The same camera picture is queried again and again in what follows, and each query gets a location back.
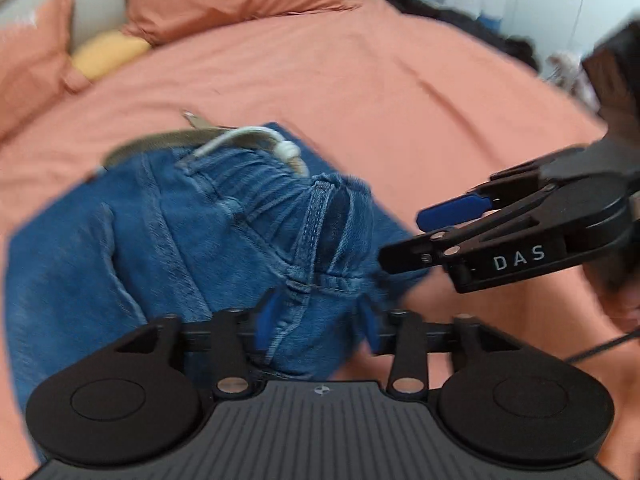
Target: bed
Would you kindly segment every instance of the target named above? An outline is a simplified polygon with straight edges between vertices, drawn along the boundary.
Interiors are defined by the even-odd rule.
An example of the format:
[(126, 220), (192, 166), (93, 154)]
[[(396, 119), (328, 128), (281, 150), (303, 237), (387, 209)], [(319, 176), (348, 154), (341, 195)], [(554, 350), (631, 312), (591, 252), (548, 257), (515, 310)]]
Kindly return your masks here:
[[(0, 0), (0, 25), (40, 1)], [(112, 148), (184, 128), (184, 110), (213, 124), (278, 122), (369, 182), (413, 231), (425, 206), (494, 171), (603, 134), (603, 124), (517, 61), (383, 0), (356, 1), (351, 10), (251, 20), (155, 48), (20, 128), (0, 144), (1, 272), (15, 229)], [(126, 0), (76, 0), (71, 48), (126, 19)], [(579, 269), (465, 296), (432, 272), (405, 301), (431, 320), (475, 314), (557, 356), (620, 335)], [(18, 480), (36, 461), (4, 353), (0, 362), (0, 478)], [(362, 353), (338, 376), (383, 378), (385, 367), (384, 358)], [(616, 402), (601, 459), (621, 478), (635, 478), (640, 348), (621, 346), (584, 368)]]

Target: logo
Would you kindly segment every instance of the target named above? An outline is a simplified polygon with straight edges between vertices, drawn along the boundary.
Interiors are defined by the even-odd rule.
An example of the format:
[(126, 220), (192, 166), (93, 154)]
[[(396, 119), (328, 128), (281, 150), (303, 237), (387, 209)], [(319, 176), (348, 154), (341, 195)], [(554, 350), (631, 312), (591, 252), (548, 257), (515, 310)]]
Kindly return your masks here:
[(511, 256), (496, 256), (494, 257), (495, 270), (504, 270), (507, 267), (526, 266), (530, 262), (539, 262), (545, 259), (545, 251), (542, 245), (536, 245), (530, 249), (530, 251), (516, 251)]
[(314, 393), (318, 394), (321, 397), (328, 394), (330, 391), (331, 391), (331, 388), (329, 388), (328, 386), (325, 386), (324, 384), (322, 386), (316, 386), (314, 388)]

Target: drawstring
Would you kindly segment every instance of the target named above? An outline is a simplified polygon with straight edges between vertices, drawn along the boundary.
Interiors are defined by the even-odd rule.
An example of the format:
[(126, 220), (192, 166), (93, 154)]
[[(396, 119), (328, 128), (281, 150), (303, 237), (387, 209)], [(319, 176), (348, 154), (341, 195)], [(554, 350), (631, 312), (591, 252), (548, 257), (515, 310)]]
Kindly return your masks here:
[(224, 144), (233, 144), (238, 148), (267, 149), (299, 176), (309, 176), (309, 170), (300, 157), (300, 148), (277, 131), (265, 126), (243, 126), (229, 130), (194, 150), (182, 160), (182, 163), (209, 155)]

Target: jeans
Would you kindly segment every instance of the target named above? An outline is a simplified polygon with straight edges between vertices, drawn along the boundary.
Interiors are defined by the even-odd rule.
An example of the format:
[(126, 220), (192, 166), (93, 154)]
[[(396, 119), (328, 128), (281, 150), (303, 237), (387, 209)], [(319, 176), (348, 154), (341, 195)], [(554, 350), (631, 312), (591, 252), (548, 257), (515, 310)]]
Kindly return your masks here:
[(389, 308), (424, 272), (384, 273), (383, 244), (408, 236), (369, 188), (302, 149), (311, 178), (261, 150), (128, 158), (81, 184), (15, 234), (6, 332), (18, 402), (44, 379), (148, 320), (185, 322), (253, 306), (267, 288), (286, 307), (259, 365), (325, 380), (362, 339), (363, 294)]

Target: yellow pillow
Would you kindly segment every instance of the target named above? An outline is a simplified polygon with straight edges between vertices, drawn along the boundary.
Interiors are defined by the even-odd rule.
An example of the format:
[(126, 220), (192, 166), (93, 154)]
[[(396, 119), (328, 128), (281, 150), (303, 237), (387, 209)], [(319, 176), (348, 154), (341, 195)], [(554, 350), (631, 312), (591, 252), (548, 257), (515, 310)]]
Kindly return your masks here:
[(89, 81), (96, 81), (151, 48), (142, 38), (125, 36), (118, 30), (98, 34), (71, 56), (71, 64)]

